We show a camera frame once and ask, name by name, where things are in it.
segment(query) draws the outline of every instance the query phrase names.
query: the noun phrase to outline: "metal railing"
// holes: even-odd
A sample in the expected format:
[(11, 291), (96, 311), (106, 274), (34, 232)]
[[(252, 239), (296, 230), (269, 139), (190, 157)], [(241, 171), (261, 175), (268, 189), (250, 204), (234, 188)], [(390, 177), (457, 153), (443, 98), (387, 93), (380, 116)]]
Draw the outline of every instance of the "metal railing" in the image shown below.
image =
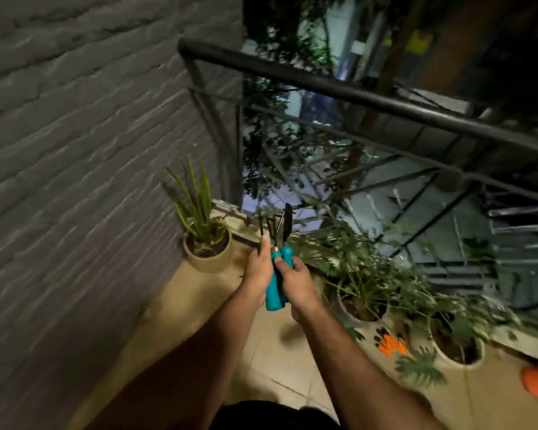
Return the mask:
[[(238, 132), (233, 141), (237, 145), (239, 163), (242, 162), (242, 137), (247, 136), (248, 130), (239, 117), (241, 111), (247, 110), (263, 118), (265, 132), (260, 147), (266, 163), (275, 172), (269, 171), (268, 166), (263, 168), (260, 165), (258, 173), (265, 180), (273, 182), (276, 188), (280, 185), (288, 187), (299, 201), (298, 209), (306, 208), (311, 203), (311, 197), (327, 204), (333, 197), (338, 203), (340, 196), (348, 219), (351, 219), (360, 231), (366, 232), (370, 231), (370, 226), (364, 224), (361, 217), (364, 207), (361, 205), (361, 210), (356, 210), (354, 205), (356, 201), (365, 202), (367, 214), (372, 213), (374, 219), (381, 224), (376, 235), (379, 245), (383, 246), (391, 239), (399, 239), (399, 247), (386, 254), (397, 256), (402, 251), (416, 252), (416, 257), (413, 253), (414, 262), (425, 268), (429, 280), (436, 287), (455, 287), (469, 292), (490, 292), (490, 289), (498, 292), (502, 289), (504, 297), (511, 300), (515, 307), (533, 314), (538, 313), (538, 299), (528, 299), (522, 304), (522, 299), (515, 298), (522, 284), (528, 288), (538, 288), (538, 285), (527, 284), (522, 280), (522, 276), (538, 276), (531, 268), (538, 268), (538, 190), (534, 190), (523, 177), (534, 168), (530, 163), (538, 162), (538, 136), (470, 119), (438, 106), (428, 107), (404, 99), (382, 96), (336, 79), (187, 38), (180, 39), (178, 48), (192, 78), (193, 85), (189, 86), (192, 99), (200, 107), (212, 136), (220, 136), (226, 142), (231, 141), (232, 137), (223, 126), (213, 100), (224, 100), (235, 105)], [(259, 107), (252, 104), (247, 97), (223, 96), (205, 90), (204, 80), (195, 60), (325, 94), (337, 100), (386, 113), (388, 117), (404, 118), (421, 125), (411, 138), (399, 138), (398, 142), (390, 142), (387, 140), (389, 136), (385, 135), (382, 129), (367, 132), (366, 136), (363, 136), (360, 133), (303, 120), (280, 111)], [(287, 128), (290, 127), (304, 127), (314, 135), (301, 140), (292, 139), (287, 134)], [(421, 135), (431, 129), (445, 130), (451, 134), (449, 142), (432, 155), (414, 150)], [(332, 152), (322, 148), (323, 143), (319, 144), (316, 140), (318, 135), (328, 136), (328, 144), (334, 145)], [(281, 139), (285, 147), (277, 147), (272, 142), (275, 138)], [(485, 147), (469, 160), (460, 163), (454, 158), (451, 160), (451, 153), (463, 142), (484, 142)], [(323, 164), (326, 167), (333, 160), (345, 157), (354, 145), (364, 148), (365, 159), (349, 169), (323, 171)], [(313, 154), (303, 158), (299, 154), (300, 148), (310, 148)], [(522, 154), (528, 157), (522, 169), (515, 170), (512, 164), (509, 178), (505, 178), (505, 171), (499, 171), (494, 166), (491, 168), (489, 162), (483, 159), (506, 148), (512, 152), (514, 149), (522, 151)], [(293, 159), (295, 163), (288, 169), (282, 165), (286, 157), (289, 161)], [(513, 177), (515, 172), (520, 172), (518, 178)], [(440, 192), (436, 192), (435, 184), (438, 183), (439, 177), (447, 175), (457, 175), (462, 182), (458, 184), (460, 189), (440, 195)], [(341, 193), (333, 193), (333, 185), (347, 177), (356, 179), (357, 185)], [(395, 225), (407, 221), (410, 216), (418, 215), (419, 208), (428, 205), (427, 199), (435, 193), (442, 198), (438, 199), (438, 208), (434, 207), (432, 200), (431, 208), (425, 208), (421, 219), (417, 218), (415, 223), (418, 226), (414, 230), (406, 233), (394, 231)], [(511, 196), (512, 203), (504, 205), (502, 202), (488, 202), (491, 197), (498, 199), (503, 194)], [(275, 207), (269, 197), (260, 190), (258, 206), (262, 203)], [(388, 199), (393, 207), (385, 207), (384, 211), (381, 211), (383, 208), (379, 205), (386, 205)], [(470, 234), (470, 229), (466, 229), (462, 213), (465, 205), (471, 205), (472, 215), (489, 225), (486, 232), (481, 231), (479, 235), (474, 235)], [(415, 245), (420, 246), (422, 238), (428, 238), (431, 232), (442, 226), (445, 218), (450, 224), (450, 232), (446, 232), (450, 233), (450, 240), (457, 247), (456, 259), (439, 259), (438, 253), (435, 253), (440, 250), (438, 245), (434, 245), (435, 250), (430, 255), (423, 254), (418, 247), (412, 250)], [(528, 240), (507, 239), (521, 234), (528, 236)], [(480, 258), (472, 256), (471, 248), (466, 246), (465, 241), (473, 237), (485, 239), (489, 243), (490, 253)], [(521, 253), (531, 255), (524, 257)]]

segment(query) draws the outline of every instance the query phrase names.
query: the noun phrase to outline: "person's right hand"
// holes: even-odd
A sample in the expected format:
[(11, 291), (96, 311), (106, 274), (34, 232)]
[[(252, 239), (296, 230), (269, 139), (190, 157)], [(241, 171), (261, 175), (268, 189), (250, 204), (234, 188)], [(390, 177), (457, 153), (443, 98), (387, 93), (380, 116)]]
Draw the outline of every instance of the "person's right hand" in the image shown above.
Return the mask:
[(292, 257), (293, 268), (279, 257), (275, 258), (275, 267), (283, 276), (283, 289), (293, 305), (293, 310), (304, 314), (307, 310), (322, 306), (321, 298), (315, 290), (307, 266), (298, 256)]

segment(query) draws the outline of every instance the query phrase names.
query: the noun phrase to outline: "gray wall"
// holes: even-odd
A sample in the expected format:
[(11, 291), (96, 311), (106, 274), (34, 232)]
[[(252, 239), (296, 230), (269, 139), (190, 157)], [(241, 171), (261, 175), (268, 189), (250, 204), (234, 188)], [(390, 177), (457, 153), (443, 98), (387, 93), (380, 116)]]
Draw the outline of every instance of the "gray wall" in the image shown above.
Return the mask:
[[(230, 198), (230, 148), (176, 45), (240, 49), (241, 15), (241, 0), (0, 0), (0, 429), (63, 426), (171, 278), (182, 229), (162, 166), (200, 158)], [(203, 72), (240, 93), (238, 74)]]

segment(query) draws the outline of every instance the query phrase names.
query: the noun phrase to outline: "tool handle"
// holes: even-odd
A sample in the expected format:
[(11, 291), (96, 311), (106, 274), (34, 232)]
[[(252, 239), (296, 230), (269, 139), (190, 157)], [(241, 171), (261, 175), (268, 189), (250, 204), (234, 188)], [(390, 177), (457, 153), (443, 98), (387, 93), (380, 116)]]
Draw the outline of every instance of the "tool handle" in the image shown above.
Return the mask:
[[(281, 252), (271, 253), (271, 259), (273, 260), (276, 256), (282, 258)], [(277, 311), (285, 307), (285, 304), (281, 302), (281, 296), (279, 295), (279, 286), (277, 284), (277, 271), (273, 271), (273, 277), (271, 278), (271, 283), (265, 291), (265, 308), (268, 311)]]
[[(291, 257), (293, 256), (293, 249), (289, 246), (284, 246), (281, 248), (281, 253), (283, 254), (283, 260), (289, 265), (289, 267), (293, 268), (293, 260), (291, 259)], [(289, 303), (289, 299), (285, 294), (285, 290), (283, 289), (282, 283), (281, 287), (279, 288), (279, 291), (281, 296), (281, 303), (283, 304), (283, 306), (285, 306), (285, 303)]]

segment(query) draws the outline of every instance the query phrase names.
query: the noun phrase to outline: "person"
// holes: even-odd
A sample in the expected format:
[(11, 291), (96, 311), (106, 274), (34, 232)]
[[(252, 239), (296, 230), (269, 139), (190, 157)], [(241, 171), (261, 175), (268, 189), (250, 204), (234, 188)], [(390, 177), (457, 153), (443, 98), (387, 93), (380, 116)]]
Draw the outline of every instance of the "person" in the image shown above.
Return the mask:
[(307, 266), (293, 257), (275, 267), (294, 319), (302, 326), (340, 421), (317, 409), (266, 401), (223, 406), (253, 318), (273, 275), (271, 244), (252, 251), (243, 281), (188, 340), (142, 372), (108, 404), (89, 430), (333, 429), (439, 430), (417, 394), (386, 376), (346, 333), (317, 295)]

